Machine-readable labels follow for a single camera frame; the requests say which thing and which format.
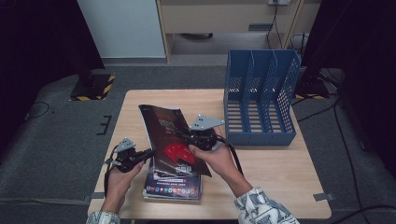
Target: black curtain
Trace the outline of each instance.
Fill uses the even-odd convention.
[[[342,68],[338,92],[365,150],[396,177],[396,0],[322,0],[302,65],[300,88],[320,68]]]
[[[76,59],[104,68],[76,0],[0,0],[2,155],[39,90],[77,74]]]

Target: person's right hand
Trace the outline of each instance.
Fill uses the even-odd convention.
[[[222,136],[219,127],[215,127],[214,130],[217,135]],[[213,171],[223,178],[227,173],[237,171],[230,149],[225,144],[221,144],[220,147],[213,151],[203,151],[194,145],[189,145],[189,149],[197,158],[206,161]]]
[[[214,129],[217,135],[222,136],[219,127],[215,127]],[[213,151],[202,151],[193,145],[189,145],[189,149],[196,157],[206,161],[212,167],[213,171],[227,182],[235,197],[238,198],[252,189],[248,181],[236,168],[230,149],[225,144],[222,144]]]

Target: magazine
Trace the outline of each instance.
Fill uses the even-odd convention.
[[[199,201],[202,193],[200,175],[189,175],[178,178],[155,179],[154,159],[150,160],[148,175],[143,188],[145,199]]]
[[[161,178],[187,175],[208,175],[202,159],[194,157],[180,133],[189,134],[189,126],[179,108],[140,105],[151,148],[155,150],[154,172]]]

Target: electrical outlet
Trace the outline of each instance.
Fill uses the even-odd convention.
[[[268,0],[268,5],[273,6],[275,4],[275,2],[279,6],[290,5],[290,0]]]

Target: hand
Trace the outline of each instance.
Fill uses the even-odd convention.
[[[217,135],[222,136],[219,127],[215,127],[214,130]],[[189,145],[189,149],[196,157],[206,161],[213,171],[220,176],[225,176],[230,171],[237,171],[230,149],[225,144],[221,144],[220,147],[213,151],[203,151],[193,145]]]
[[[222,136],[219,127],[215,127],[214,129],[217,135]],[[221,144],[220,147],[213,151],[202,151],[200,148],[193,145],[189,145],[189,149],[194,156],[206,161],[209,166],[212,167],[213,171],[227,182],[235,197],[239,197],[253,189],[236,168],[230,149],[228,149],[225,144]]]
[[[144,162],[138,163],[134,169],[128,173],[123,173],[113,167],[108,177],[107,196],[102,205],[101,211],[117,214],[124,201],[125,194],[131,185],[131,181],[142,170]]]

